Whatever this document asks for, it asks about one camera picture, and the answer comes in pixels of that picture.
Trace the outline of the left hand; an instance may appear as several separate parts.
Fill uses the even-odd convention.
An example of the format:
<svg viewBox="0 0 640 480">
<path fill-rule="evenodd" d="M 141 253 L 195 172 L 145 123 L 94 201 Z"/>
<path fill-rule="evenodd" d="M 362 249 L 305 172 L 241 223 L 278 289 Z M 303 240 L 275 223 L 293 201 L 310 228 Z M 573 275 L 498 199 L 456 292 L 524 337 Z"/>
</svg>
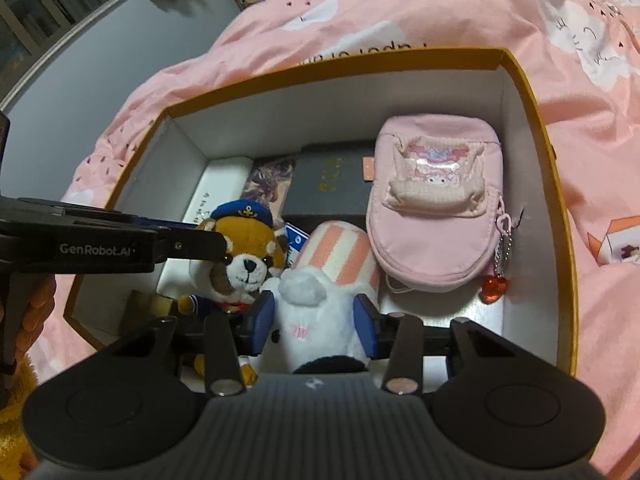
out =
<svg viewBox="0 0 640 480">
<path fill-rule="evenodd" d="M 20 326 L 18 326 L 15 342 L 12 347 L 12 359 L 8 363 L 21 361 L 27 351 L 32 348 L 35 341 L 43 331 L 43 325 L 52 314 L 55 307 L 54 295 L 56 292 L 56 279 L 53 274 L 38 278 L 29 289 L 29 297 L 26 309 L 23 313 Z"/>
</svg>

